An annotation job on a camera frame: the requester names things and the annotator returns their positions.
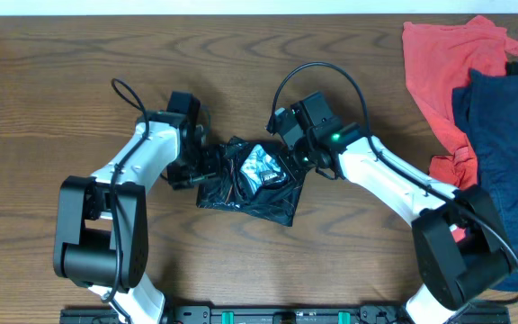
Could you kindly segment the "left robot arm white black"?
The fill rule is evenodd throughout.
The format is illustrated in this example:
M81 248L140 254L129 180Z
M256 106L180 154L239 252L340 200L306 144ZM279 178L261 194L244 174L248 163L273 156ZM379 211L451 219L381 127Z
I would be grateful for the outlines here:
M214 177L204 162L209 128L200 110L151 112L105 166L60 186L53 269L99 295L117 323L166 323L165 295L146 273L147 194L159 179L175 190Z

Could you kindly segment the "black printed jersey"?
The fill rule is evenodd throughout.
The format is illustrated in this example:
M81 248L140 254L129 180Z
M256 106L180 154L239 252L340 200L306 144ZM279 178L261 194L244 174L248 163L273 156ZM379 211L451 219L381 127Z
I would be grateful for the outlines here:
M199 208L293 224L306 173L286 165L280 143L233 137L210 150L219 157L219 176L198 186Z

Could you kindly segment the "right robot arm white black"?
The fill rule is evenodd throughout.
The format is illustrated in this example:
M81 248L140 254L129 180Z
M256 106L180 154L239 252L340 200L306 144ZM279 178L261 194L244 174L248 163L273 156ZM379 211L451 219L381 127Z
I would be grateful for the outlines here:
M383 201L410 227L423 284L404 307L414 323L455 320L482 292L518 270L518 258L490 195L460 190L392 154L352 123L326 117L313 124L278 121L296 165L330 169Z

